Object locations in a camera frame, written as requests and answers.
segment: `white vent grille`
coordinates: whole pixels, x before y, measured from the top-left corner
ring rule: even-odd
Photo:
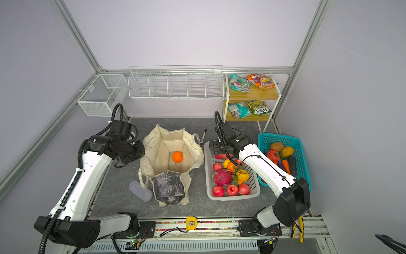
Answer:
[[[222,250],[257,250],[256,240],[201,240],[201,241],[146,241],[141,244],[139,250],[126,250],[122,241],[119,248],[122,252],[213,252]],[[115,253],[111,242],[94,243],[79,253]]]

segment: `wooden shelf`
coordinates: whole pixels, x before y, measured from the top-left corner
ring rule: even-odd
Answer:
[[[279,97],[275,87],[271,89],[259,89],[256,85],[251,84],[250,91],[248,93],[236,91],[231,87],[229,87],[229,89],[230,100],[277,100]]]
[[[236,103],[236,102],[241,102],[241,100],[230,100],[230,103]],[[249,115],[244,118],[234,118],[233,115],[231,114],[230,110],[226,109],[226,100],[223,101],[223,108],[227,110],[227,117],[226,117],[226,122],[228,121],[259,121],[259,122],[266,122],[268,121],[268,114],[263,114],[263,115]]]

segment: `white plastic basket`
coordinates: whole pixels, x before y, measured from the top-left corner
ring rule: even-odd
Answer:
[[[128,92],[124,75],[99,74],[79,97],[78,104],[88,116],[111,116]]]
[[[213,165],[216,162],[220,162],[223,164],[225,159],[217,159],[214,157],[214,155],[210,155],[210,148],[209,148],[209,142],[206,142],[204,145],[204,157],[205,157],[205,167],[206,167],[206,189],[207,189],[207,196],[211,200],[220,200],[220,201],[227,201],[227,200],[242,200],[242,199],[249,199],[249,198],[255,198],[258,197],[259,194],[261,193],[261,189],[259,187],[259,182],[258,182],[258,177],[257,173],[253,171],[247,164],[244,164],[243,169],[248,172],[250,175],[250,178],[248,181],[245,182],[246,185],[248,185],[251,189],[251,192],[247,195],[241,195],[238,193],[236,196],[229,196],[227,194],[226,188],[224,187],[225,194],[222,197],[215,197],[213,195],[213,188],[216,186],[216,184],[213,182],[212,175],[214,173],[213,171]]]

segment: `gray marble countertop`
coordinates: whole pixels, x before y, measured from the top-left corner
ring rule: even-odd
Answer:
[[[217,138],[213,118],[176,118],[176,119],[132,119],[138,127],[138,139],[145,136],[159,124],[167,130],[185,128],[190,134],[201,137],[207,129],[204,143]],[[235,129],[242,131],[254,142],[257,142],[259,129],[257,122],[230,122]],[[128,190],[129,183],[138,179],[139,160],[117,169],[114,166],[108,171],[100,188],[91,217],[113,215],[118,212],[136,213],[141,219],[162,217],[251,217],[257,211],[275,203],[276,197],[269,187],[261,185],[261,194],[256,198],[233,201],[214,201],[208,198],[206,191],[205,165],[194,169],[192,184],[189,188],[188,205],[158,206],[154,198],[143,202]]]

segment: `gray sponge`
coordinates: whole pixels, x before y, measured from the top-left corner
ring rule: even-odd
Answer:
[[[153,197],[152,190],[142,188],[138,180],[132,180],[128,185],[128,189],[144,202],[150,201]]]

